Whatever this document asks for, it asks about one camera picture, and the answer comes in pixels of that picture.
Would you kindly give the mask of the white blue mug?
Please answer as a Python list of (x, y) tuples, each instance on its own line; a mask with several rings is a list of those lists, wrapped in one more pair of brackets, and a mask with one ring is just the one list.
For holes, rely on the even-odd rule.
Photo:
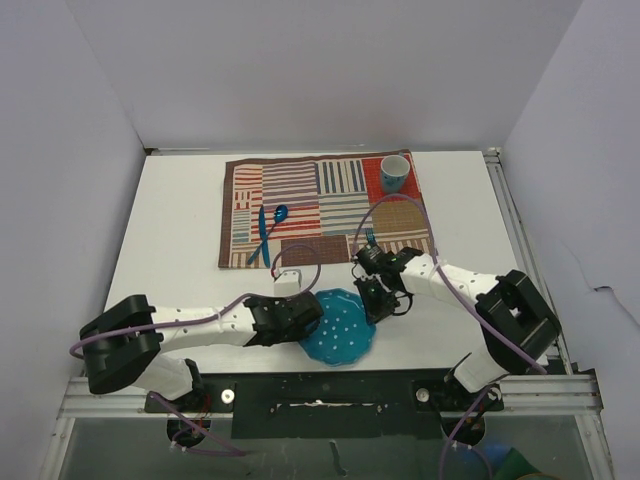
[(389, 155), (380, 163), (380, 184), (385, 194), (398, 193), (411, 172), (411, 164), (403, 155)]

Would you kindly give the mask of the striped patchwork placemat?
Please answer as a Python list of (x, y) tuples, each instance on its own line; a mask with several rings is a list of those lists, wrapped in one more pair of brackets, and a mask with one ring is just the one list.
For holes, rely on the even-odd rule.
[(261, 255), (247, 260), (260, 245), (258, 213), (265, 207), (267, 228), (274, 210), (286, 205), (287, 219), (268, 240), (270, 261), (284, 266), (346, 263), (352, 246), (372, 228), (385, 251), (412, 247), (430, 252), (431, 230), (415, 203), (422, 199), (415, 171), (400, 195), (386, 199), (380, 184), (385, 152), (291, 158), (249, 158), (225, 166), (218, 266), (265, 268)]

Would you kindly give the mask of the blue metallic knife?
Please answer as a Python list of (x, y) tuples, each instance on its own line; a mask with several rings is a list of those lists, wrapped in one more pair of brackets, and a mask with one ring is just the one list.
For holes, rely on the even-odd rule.
[(271, 262), (270, 262), (268, 243), (266, 240), (266, 236), (267, 236), (266, 216), (265, 216), (265, 208), (263, 206), (260, 207), (259, 213), (258, 213), (258, 229), (259, 229), (259, 236), (261, 240), (260, 254), (261, 254), (264, 265), (266, 267), (269, 267), (271, 265)]

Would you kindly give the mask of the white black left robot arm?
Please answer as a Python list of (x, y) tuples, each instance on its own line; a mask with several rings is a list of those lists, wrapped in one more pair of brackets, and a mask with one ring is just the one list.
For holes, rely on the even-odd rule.
[(71, 354), (83, 359), (94, 395), (135, 386), (190, 411), (203, 399), (200, 372), (195, 361), (170, 352), (298, 342), (317, 329), (322, 316), (310, 292), (290, 298), (245, 294), (220, 310), (157, 307), (137, 294), (85, 325)]

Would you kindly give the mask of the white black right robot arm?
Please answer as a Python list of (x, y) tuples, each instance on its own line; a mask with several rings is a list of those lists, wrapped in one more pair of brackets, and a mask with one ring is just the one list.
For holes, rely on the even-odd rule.
[(544, 374), (541, 358), (562, 332), (560, 322), (531, 279), (519, 270), (482, 274), (446, 263), (412, 247), (397, 253), (368, 244), (353, 257), (366, 274), (354, 284), (363, 297), (367, 320), (377, 323), (398, 305), (392, 297), (424, 296), (459, 307), (480, 324), (484, 345), (451, 370), (448, 402), (469, 408), (481, 390), (507, 375)]

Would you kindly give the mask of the blue polka dot plate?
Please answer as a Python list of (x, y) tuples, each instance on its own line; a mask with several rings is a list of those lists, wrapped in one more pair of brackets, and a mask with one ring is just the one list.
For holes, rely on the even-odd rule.
[(317, 328), (299, 345), (306, 355), (329, 367), (352, 365), (371, 349), (376, 327), (367, 322), (361, 297), (335, 288), (315, 293), (323, 309)]

